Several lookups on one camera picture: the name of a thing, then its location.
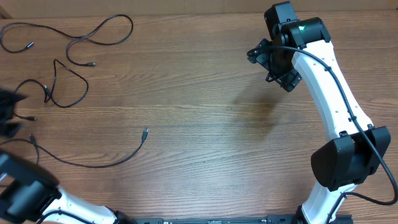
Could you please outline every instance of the wooden tabletop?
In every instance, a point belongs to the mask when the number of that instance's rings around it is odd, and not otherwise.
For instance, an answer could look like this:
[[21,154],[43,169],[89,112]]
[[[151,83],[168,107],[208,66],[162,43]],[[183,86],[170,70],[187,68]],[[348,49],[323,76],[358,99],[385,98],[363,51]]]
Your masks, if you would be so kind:
[[[392,136],[385,160],[398,178],[398,11],[301,12],[320,17],[351,90],[376,126]],[[56,27],[71,35],[93,30],[104,17],[18,20]],[[1,27],[16,20],[0,20]],[[246,52],[269,38],[262,14],[135,16],[125,42],[99,46],[79,42],[65,56],[69,39],[56,32],[19,26],[0,49],[0,85],[10,89],[34,78],[53,82],[57,58],[88,80],[86,98],[72,108],[43,103],[43,90],[27,84],[28,99],[17,105],[23,121],[17,138],[37,143],[66,161],[100,165],[116,162],[139,145],[128,162],[108,169],[62,164],[40,152],[40,165],[62,186],[89,202],[132,217],[264,217],[295,213],[315,178],[310,156],[325,142],[320,115],[304,84],[291,93],[267,83],[265,71]],[[129,23],[109,21],[98,41],[124,37]],[[54,97],[62,105],[85,90],[79,78],[58,68]],[[26,143],[4,146],[35,160]],[[392,187],[379,168],[356,192],[390,200]],[[383,207],[349,197],[339,210],[356,223],[396,223],[397,206]]]

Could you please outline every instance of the wood surface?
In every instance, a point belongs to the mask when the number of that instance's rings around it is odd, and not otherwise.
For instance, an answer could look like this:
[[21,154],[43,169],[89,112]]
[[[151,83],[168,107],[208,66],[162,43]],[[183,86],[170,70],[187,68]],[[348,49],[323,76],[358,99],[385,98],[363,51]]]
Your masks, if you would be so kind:
[[[300,12],[325,22],[351,90],[376,126],[392,136],[385,160],[398,178],[398,12]],[[83,35],[105,17],[19,20]],[[50,86],[54,58],[84,76],[90,89],[69,109],[43,103],[42,89],[21,88],[23,121],[17,138],[29,139],[61,159],[99,165],[126,157],[150,133],[130,161],[108,169],[62,164],[40,153],[40,165],[62,186],[89,202],[132,217],[264,217],[295,213],[315,178],[310,156],[325,144],[320,115],[304,82],[291,93],[265,81],[267,72],[246,52],[269,38],[262,14],[134,16],[134,31],[114,46],[76,43],[70,56],[97,67],[67,61],[68,39],[51,30],[20,26],[9,30],[0,49],[0,85],[10,89],[34,78]],[[1,27],[16,20],[1,20]],[[124,37],[129,23],[109,21],[98,41]],[[69,104],[85,84],[59,67],[55,98]],[[35,160],[31,145],[4,147]],[[379,168],[356,192],[390,200],[391,185]],[[356,223],[397,223],[397,206],[383,207],[349,197],[339,210]]]

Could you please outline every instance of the white plastic casing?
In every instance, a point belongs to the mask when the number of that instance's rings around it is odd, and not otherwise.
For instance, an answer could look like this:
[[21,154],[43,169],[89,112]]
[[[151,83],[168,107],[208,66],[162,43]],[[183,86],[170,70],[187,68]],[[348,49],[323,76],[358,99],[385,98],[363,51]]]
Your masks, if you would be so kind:
[[[62,210],[74,214],[91,223],[113,224],[116,220],[114,213],[105,206],[97,206],[88,203],[76,196],[68,194],[63,189],[59,188],[62,196],[60,199],[54,200],[43,215],[54,210]],[[53,214],[48,216],[44,221],[68,224],[82,224],[82,222],[66,215]]]
[[[304,50],[322,59],[331,67],[343,87],[349,105],[354,115],[357,117],[359,125],[363,130],[368,130],[368,124],[373,125],[372,121],[365,115],[361,107],[359,107],[349,89],[337,64],[332,43],[326,43],[324,40],[320,40],[307,44],[307,48]],[[326,140],[330,141],[339,138],[340,132],[342,131],[346,131],[347,134],[357,133],[357,128],[353,122],[349,120],[350,116],[341,97],[341,93],[333,77],[325,70],[324,66],[309,56],[299,52],[294,53],[292,64],[302,76],[305,84],[310,90],[322,118]],[[328,214],[331,212],[340,194],[342,192],[352,191],[355,187],[356,185],[349,184],[340,187],[334,192],[330,192],[326,187],[323,187],[316,181],[310,197],[302,205],[302,211],[306,221],[309,224],[325,224]],[[340,202],[335,212],[331,214],[332,217],[330,221],[336,218],[336,212],[343,201],[344,199]]]

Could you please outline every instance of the wooden table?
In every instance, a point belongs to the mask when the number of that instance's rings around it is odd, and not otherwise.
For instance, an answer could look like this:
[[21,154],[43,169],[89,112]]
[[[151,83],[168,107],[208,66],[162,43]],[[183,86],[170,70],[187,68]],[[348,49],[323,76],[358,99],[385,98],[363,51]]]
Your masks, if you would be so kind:
[[[398,12],[301,12],[325,22],[347,82],[376,126],[388,126],[392,142],[385,156],[398,178]],[[82,35],[104,18],[22,20]],[[144,147],[125,164],[86,169],[62,164],[41,152],[40,165],[62,186],[89,202],[132,217],[263,217],[294,213],[309,196],[315,178],[310,156],[325,143],[323,125],[304,83],[287,93],[265,81],[267,72],[246,52],[269,38],[262,14],[136,16],[134,32],[115,46],[75,44],[71,58],[96,62],[77,67],[66,60],[68,42],[51,30],[16,27],[0,50],[0,84],[15,88],[27,78],[50,86],[54,58],[83,75],[87,97],[69,109],[44,104],[43,91],[27,84],[17,112],[34,115],[17,138],[35,134],[38,144],[67,161],[115,162],[134,150],[144,127]],[[3,26],[15,20],[1,20]],[[118,40],[129,30],[109,21],[93,39]],[[55,98],[75,101],[85,84],[61,69]],[[5,147],[34,161],[28,144]],[[379,168],[357,190],[390,200],[392,188]],[[396,223],[397,207],[355,197],[339,210],[356,223]]]

